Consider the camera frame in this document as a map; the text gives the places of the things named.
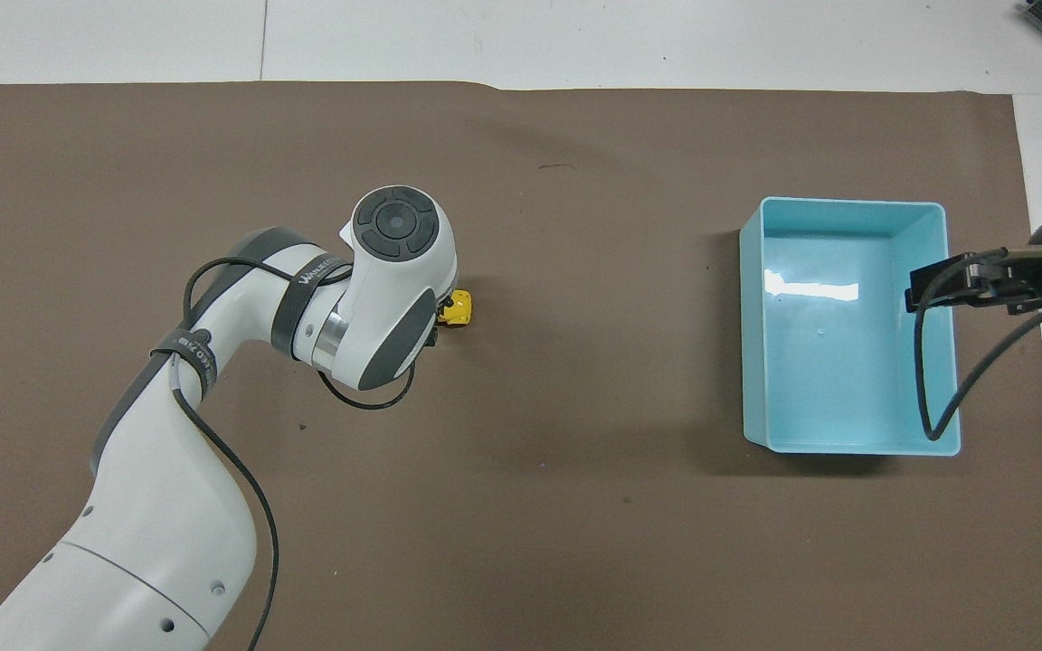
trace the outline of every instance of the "light blue plastic bin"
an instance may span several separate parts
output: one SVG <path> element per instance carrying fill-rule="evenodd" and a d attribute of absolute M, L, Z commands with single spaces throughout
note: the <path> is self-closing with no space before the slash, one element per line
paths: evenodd
<path fill-rule="evenodd" d="M 766 198 L 739 236 L 745 437 L 774 452 L 954 455 L 959 418 L 927 441 L 902 292 L 947 256 L 931 202 Z M 927 310 L 932 410 L 956 392 L 950 308 Z"/>

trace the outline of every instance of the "yellow object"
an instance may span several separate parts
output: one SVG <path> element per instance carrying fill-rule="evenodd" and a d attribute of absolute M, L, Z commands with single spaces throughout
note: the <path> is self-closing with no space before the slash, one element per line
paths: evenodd
<path fill-rule="evenodd" d="M 446 305 L 437 320 L 449 328 L 467 326 L 472 320 L 472 294 L 464 290 L 452 290 L 452 305 Z"/>

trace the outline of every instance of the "cable strap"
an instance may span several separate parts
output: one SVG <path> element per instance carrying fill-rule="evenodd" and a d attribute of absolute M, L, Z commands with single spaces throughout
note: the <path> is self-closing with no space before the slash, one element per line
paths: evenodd
<path fill-rule="evenodd" d="M 190 364 L 195 369 L 195 374 L 199 375 L 200 394 L 207 395 L 207 389 L 216 383 L 216 355 L 207 347 L 207 342 L 210 341 L 212 333 L 202 328 L 195 332 L 177 328 L 163 336 L 158 346 L 152 349 L 152 354 L 179 353 L 179 357 Z"/>
<path fill-rule="evenodd" d="M 303 265 L 301 271 L 295 273 L 289 281 L 289 289 L 284 290 L 280 305 L 276 308 L 276 318 L 272 320 L 274 349 L 289 354 L 293 359 L 297 358 L 292 354 L 292 345 L 297 337 L 297 328 L 300 326 L 303 312 L 324 277 L 344 265 L 345 260 L 342 258 L 332 254 L 321 254 L 312 258 L 309 264 Z"/>

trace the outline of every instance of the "brown mat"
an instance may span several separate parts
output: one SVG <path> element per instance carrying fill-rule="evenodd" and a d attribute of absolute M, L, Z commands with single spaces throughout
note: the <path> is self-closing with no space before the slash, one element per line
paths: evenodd
<path fill-rule="evenodd" d="M 387 412 L 266 345 L 227 367 L 202 411 L 284 551 L 260 648 L 1042 648 L 1038 336 L 954 458 L 741 431 L 762 198 L 936 201 L 952 250 L 1025 241 L 1011 100 L 971 94 L 0 86 L 0 601 L 78 514 L 192 269 L 268 225 L 344 252 L 388 182 L 446 207 L 475 323 Z M 958 321 L 964 370 L 1018 324 Z M 259 549 L 210 648 L 247 643 Z"/>

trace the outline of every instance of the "button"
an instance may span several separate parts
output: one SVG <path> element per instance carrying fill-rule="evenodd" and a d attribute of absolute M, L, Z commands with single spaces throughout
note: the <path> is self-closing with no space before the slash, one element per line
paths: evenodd
<path fill-rule="evenodd" d="M 375 230 L 365 230 L 364 234 L 359 235 L 359 240 L 365 244 L 365 248 L 375 252 L 375 254 L 389 257 L 397 257 L 401 254 L 401 247 L 398 247 L 397 243 L 390 243 L 384 237 L 380 237 L 380 233 Z"/>
<path fill-rule="evenodd" d="M 361 226 L 372 223 L 373 214 L 384 202 L 384 193 L 379 193 L 379 191 L 377 193 L 369 193 L 368 197 L 359 199 L 359 205 L 356 206 L 356 223 Z"/>
<path fill-rule="evenodd" d="M 421 226 L 417 228 L 416 233 L 410 235 L 408 240 L 404 241 L 404 244 L 407 244 L 408 251 L 416 254 L 416 252 L 421 252 L 428 247 L 431 241 L 433 241 L 435 234 L 437 234 L 437 220 L 422 219 Z"/>
<path fill-rule="evenodd" d="M 393 198 L 407 202 L 417 211 L 431 211 L 435 208 L 431 199 L 419 190 L 410 189 L 408 185 L 397 185 L 396 189 L 393 189 Z"/>
<path fill-rule="evenodd" d="M 417 211 L 408 203 L 384 203 L 376 210 L 376 228 L 386 237 L 402 240 L 417 227 Z"/>

